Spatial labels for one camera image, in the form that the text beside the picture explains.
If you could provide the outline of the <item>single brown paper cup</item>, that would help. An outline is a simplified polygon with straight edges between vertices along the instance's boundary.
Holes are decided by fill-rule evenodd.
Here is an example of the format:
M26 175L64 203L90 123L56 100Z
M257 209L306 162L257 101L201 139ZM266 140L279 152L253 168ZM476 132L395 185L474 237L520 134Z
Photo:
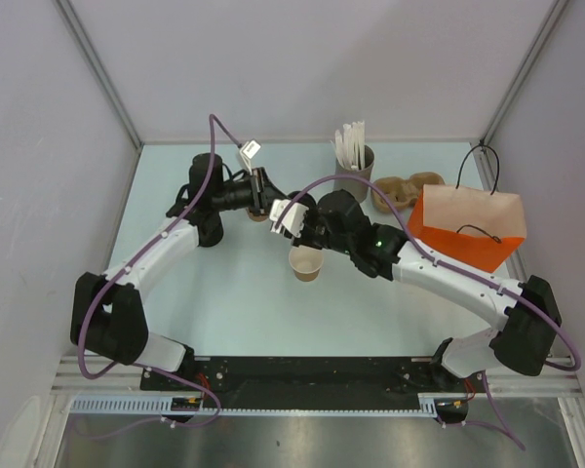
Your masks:
M289 264L297 280L312 282L320 274L324 255L320 250L305 246L292 247L289 253Z

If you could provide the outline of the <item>orange paper bag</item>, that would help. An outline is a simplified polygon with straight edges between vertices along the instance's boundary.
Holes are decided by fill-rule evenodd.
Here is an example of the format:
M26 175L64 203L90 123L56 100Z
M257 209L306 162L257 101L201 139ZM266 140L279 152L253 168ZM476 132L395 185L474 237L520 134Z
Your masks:
M424 185L408 221L429 248L494 272L526 239L522 198L514 193L453 185Z

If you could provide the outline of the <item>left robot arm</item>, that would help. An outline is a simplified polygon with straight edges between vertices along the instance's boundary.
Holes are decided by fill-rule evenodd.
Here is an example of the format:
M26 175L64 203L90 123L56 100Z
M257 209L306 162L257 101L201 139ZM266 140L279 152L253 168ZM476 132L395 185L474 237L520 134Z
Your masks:
M101 274L80 276L70 328L80 355L92 352L114 364L161 369L163 379L177 390L194 382L196 367L186 360L189 348L149 329L147 296L183 257L222 240L221 213L247 210L265 216L276 201L287 197L263 168L235 175L224 168L218 155L195 156L188 181L157 232L132 257Z

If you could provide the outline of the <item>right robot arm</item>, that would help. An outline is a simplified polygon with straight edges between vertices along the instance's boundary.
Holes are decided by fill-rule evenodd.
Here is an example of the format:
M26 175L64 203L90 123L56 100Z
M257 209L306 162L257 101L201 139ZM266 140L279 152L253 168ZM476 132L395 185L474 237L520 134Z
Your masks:
M452 391L465 377L503 366L526 376L543 370L561 315L552 289L532 276L526 282L493 275L451 260L411 241L402 229L370 221L344 190L318 203L295 203L284 227L297 246L345 254L365 275L417 286L478 316L487 328L445 339L436 350L430 378Z

